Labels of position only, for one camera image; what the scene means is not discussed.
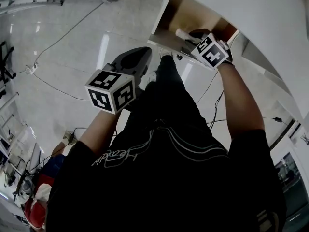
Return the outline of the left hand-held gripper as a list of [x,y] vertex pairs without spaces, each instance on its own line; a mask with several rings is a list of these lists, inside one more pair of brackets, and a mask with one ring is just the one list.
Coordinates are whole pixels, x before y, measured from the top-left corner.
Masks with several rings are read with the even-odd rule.
[[143,92],[139,88],[152,58],[152,49],[138,47],[120,54],[112,63],[98,69],[85,84],[93,107],[111,114],[132,111],[132,101]]

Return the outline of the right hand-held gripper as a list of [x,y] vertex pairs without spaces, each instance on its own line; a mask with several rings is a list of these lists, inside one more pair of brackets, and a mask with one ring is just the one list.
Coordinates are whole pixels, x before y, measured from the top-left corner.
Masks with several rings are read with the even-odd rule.
[[210,69],[216,69],[229,57],[223,43],[208,29],[196,29],[185,39],[190,54]]

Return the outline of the person's right hand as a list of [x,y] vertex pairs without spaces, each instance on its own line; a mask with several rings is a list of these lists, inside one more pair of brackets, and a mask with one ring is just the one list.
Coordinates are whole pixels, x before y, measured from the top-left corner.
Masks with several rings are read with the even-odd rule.
[[219,44],[221,45],[221,47],[226,51],[226,53],[228,54],[228,57],[226,58],[226,60],[223,61],[224,64],[230,64],[232,66],[235,66],[233,64],[233,56],[232,56],[232,53],[231,53],[231,50],[230,50],[230,47],[229,45],[225,42],[225,41],[222,41],[220,40],[219,41]]

